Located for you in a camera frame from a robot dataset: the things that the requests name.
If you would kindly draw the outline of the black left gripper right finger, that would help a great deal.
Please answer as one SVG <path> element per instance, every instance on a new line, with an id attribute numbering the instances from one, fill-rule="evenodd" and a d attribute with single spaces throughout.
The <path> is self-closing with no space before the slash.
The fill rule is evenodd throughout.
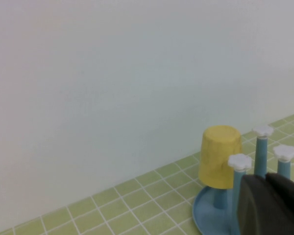
<path id="1" fill-rule="evenodd" d="M 294 213 L 294 182 L 278 173 L 267 173 L 266 181 L 282 198 L 287 208 Z"/>

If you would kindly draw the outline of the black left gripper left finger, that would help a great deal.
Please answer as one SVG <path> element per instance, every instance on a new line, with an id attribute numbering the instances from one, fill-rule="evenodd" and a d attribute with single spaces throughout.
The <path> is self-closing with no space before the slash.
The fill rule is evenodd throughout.
<path id="1" fill-rule="evenodd" d="M 266 177 L 257 175 L 241 180 L 238 224 L 242 235 L 294 235 L 294 213 Z"/>

